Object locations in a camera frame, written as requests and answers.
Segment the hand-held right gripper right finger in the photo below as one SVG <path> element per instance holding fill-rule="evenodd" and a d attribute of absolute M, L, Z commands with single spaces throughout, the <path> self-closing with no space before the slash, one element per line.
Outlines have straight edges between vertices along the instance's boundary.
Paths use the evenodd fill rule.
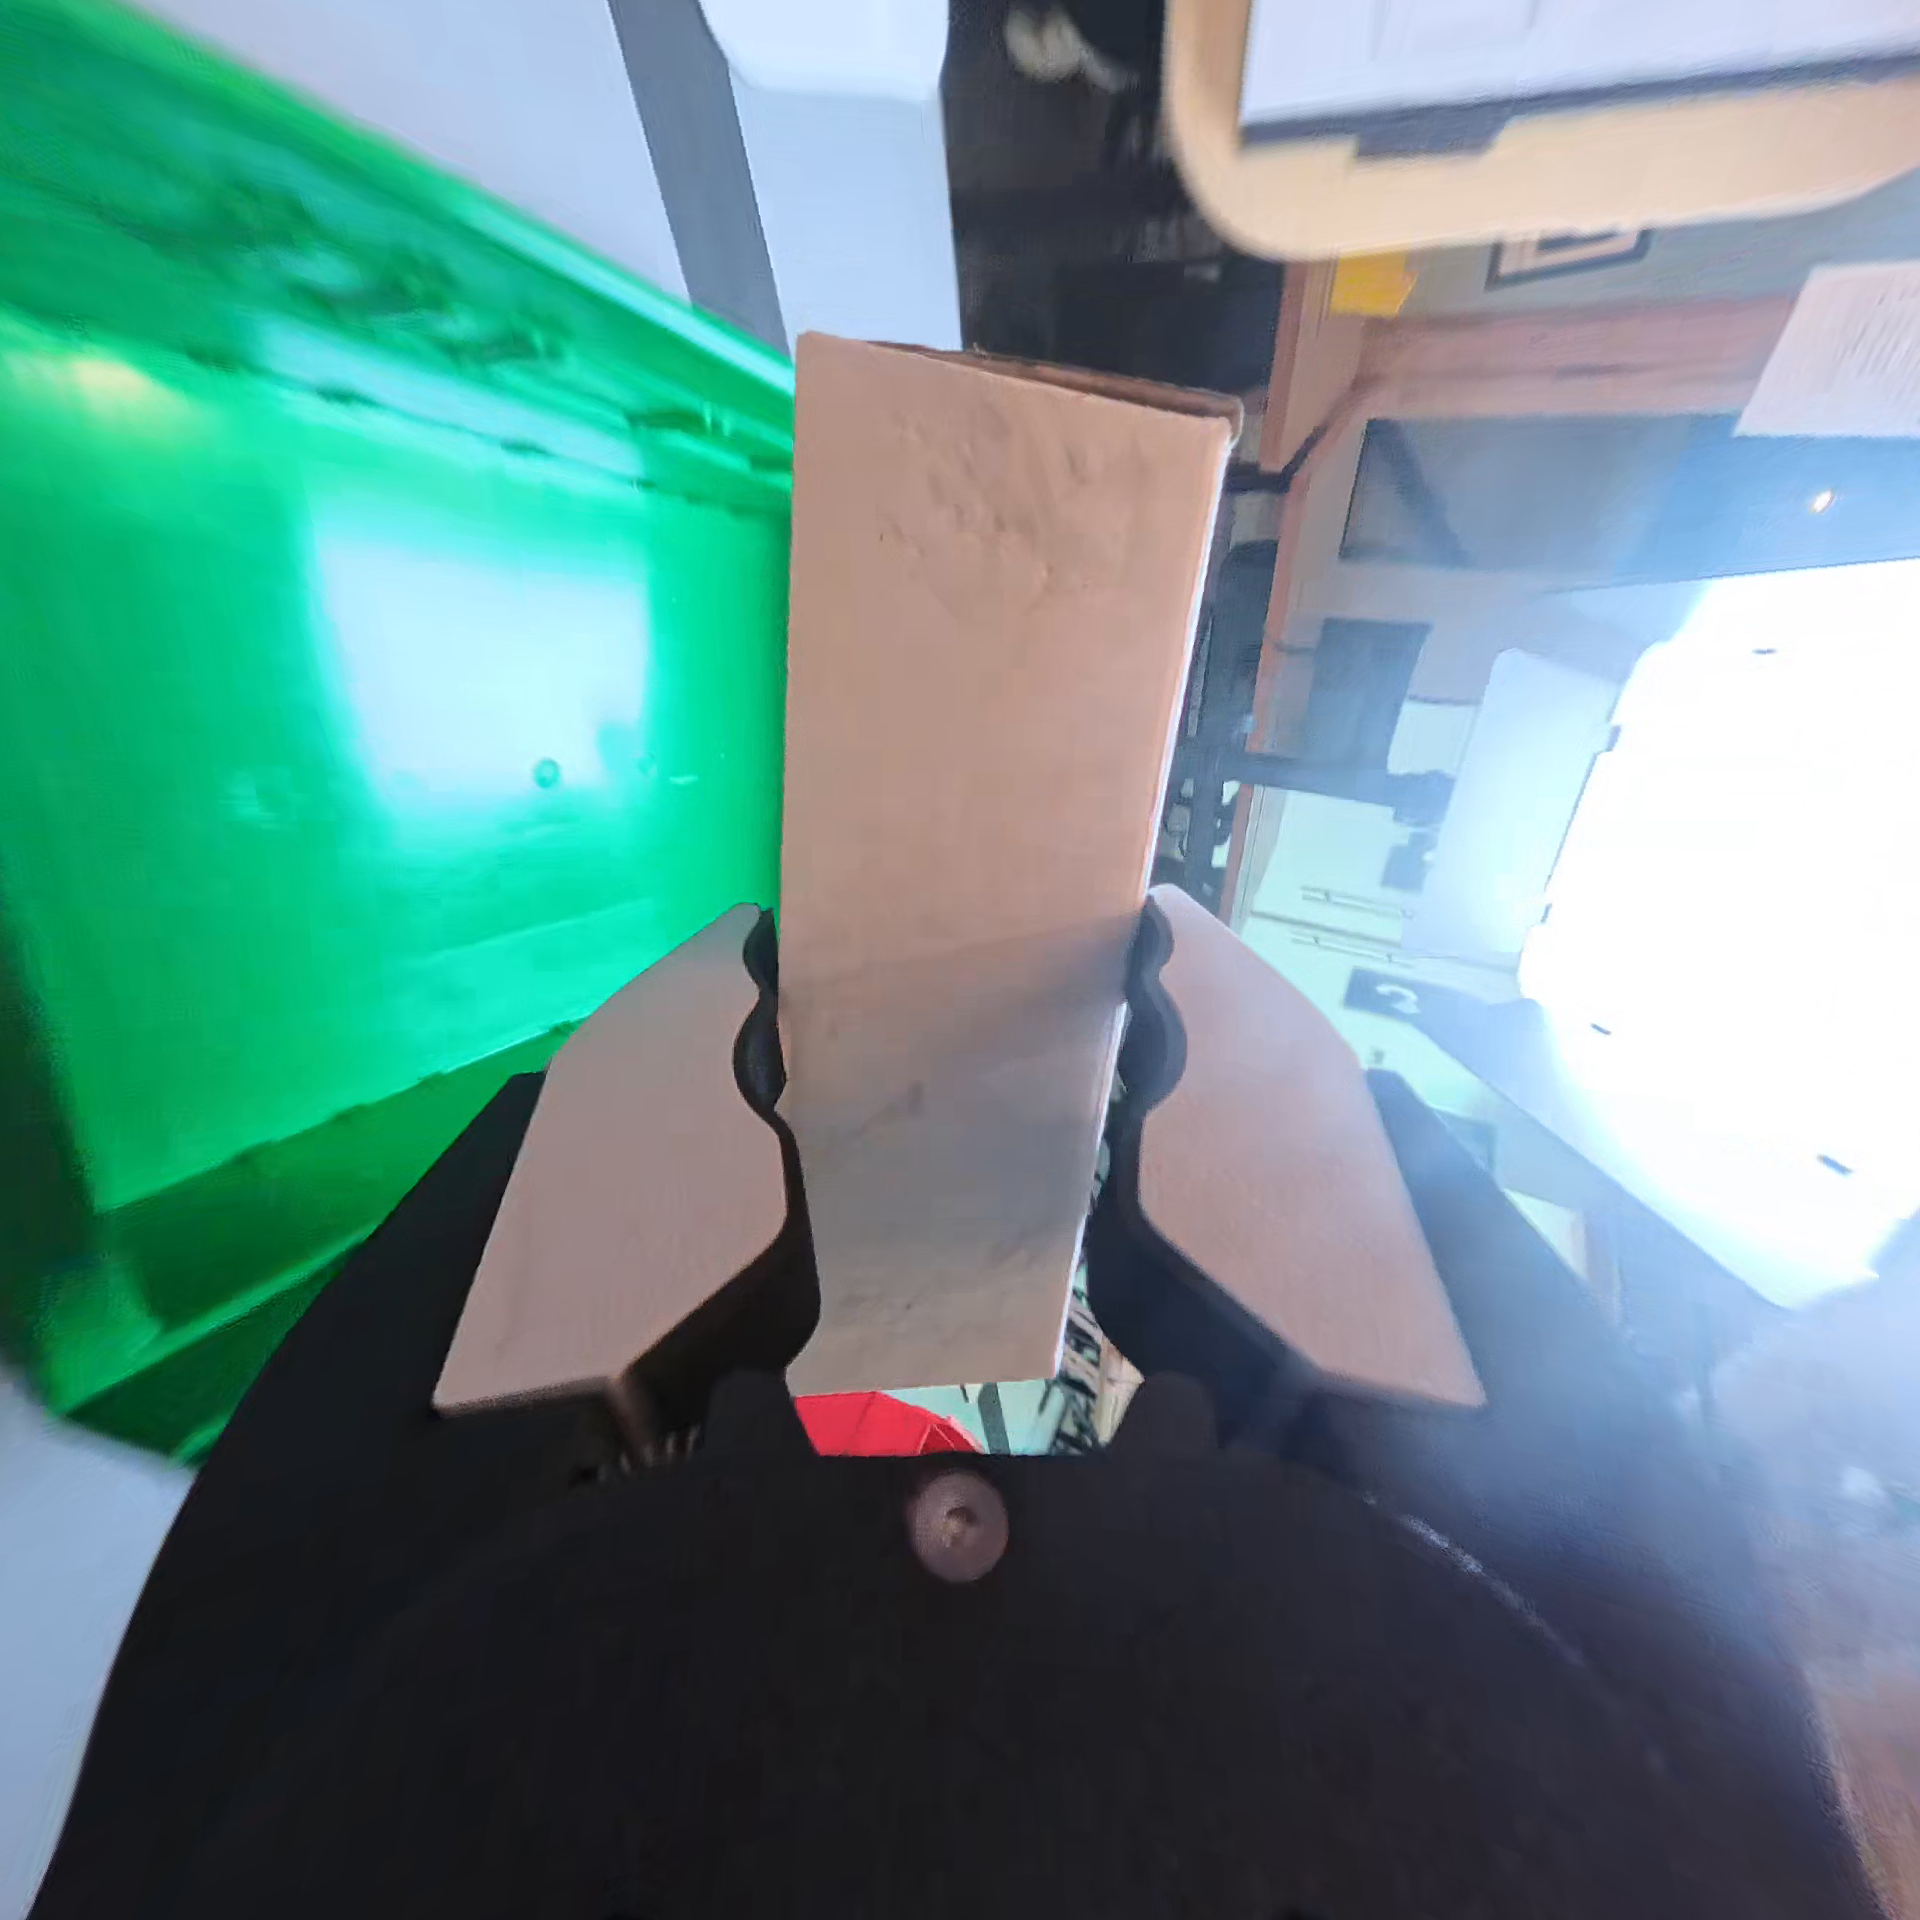
<path fill-rule="evenodd" d="M 1221 919 L 1153 887 L 1128 956 L 1089 1306 L 1219 1410 L 1482 1410 L 1468 1337 L 1356 1051 Z"/>

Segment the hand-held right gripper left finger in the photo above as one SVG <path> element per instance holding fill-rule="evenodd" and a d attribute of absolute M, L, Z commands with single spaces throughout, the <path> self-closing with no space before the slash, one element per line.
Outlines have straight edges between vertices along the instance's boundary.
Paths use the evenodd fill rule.
<path fill-rule="evenodd" d="M 773 912 L 733 906 L 593 1012 L 545 1072 L 436 1380 L 436 1414 L 599 1399 L 640 1449 L 819 1327 L 780 1114 Z"/>

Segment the white cardboard box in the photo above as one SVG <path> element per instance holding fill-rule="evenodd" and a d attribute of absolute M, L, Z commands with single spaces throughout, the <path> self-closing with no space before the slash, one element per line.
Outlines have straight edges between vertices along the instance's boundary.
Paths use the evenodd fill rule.
<path fill-rule="evenodd" d="M 801 336 L 777 896 L 805 1396 L 1052 1374 L 1232 395 Z"/>

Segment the red object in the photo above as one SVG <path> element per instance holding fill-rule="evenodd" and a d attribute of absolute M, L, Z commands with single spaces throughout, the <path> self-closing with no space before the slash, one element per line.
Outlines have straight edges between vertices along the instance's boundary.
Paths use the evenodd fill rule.
<path fill-rule="evenodd" d="M 981 1446 L 968 1427 L 919 1404 L 876 1391 L 796 1396 L 819 1456 L 970 1456 Z"/>

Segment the green plastic bin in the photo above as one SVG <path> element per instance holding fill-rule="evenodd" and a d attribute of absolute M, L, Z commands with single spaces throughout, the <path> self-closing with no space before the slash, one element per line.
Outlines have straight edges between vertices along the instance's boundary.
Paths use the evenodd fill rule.
<path fill-rule="evenodd" d="M 5 1369 L 199 1460 L 775 908 L 796 372 L 133 6 L 3 7 Z"/>

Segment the white paper sheet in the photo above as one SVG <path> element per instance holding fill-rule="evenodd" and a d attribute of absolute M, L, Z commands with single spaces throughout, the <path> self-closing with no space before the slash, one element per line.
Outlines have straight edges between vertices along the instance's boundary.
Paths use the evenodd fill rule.
<path fill-rule="evenodd" d="M 1739 438 L 1919 438 L 1919 263 L 1817 268 L 1792 305 Z"/>

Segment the wooden board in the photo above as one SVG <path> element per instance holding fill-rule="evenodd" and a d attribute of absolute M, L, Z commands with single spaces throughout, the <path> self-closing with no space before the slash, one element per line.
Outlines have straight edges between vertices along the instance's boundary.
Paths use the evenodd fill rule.
<path fill-rule="evenodd" d="M 1480 154 L 1360 159 L 1352 136 L 1245 145 L 1245 3 L 1173 3 L 1161 108 L 1191 203 L 1277 260 L 1456 249 L 1546 233 L 1785 218 L 1915 169 L 1919 80 L 1524 116 Z"/>

